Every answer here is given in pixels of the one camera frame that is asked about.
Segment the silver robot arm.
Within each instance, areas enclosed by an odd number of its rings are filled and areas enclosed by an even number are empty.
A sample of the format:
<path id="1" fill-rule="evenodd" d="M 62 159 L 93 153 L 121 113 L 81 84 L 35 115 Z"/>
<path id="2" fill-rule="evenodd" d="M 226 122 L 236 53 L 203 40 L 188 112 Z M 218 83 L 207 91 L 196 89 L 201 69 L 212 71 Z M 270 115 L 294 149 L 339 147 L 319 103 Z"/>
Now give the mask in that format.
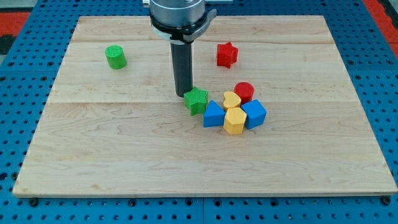
<path id="1" fill-rule="evenodd" d="M 206 11 L 207 4 L 231 4 L 230 0 L 143 0 L 149 9 L 154 32 L 171 44 L 191 44 L 203 35 L 217 10 Z"/>

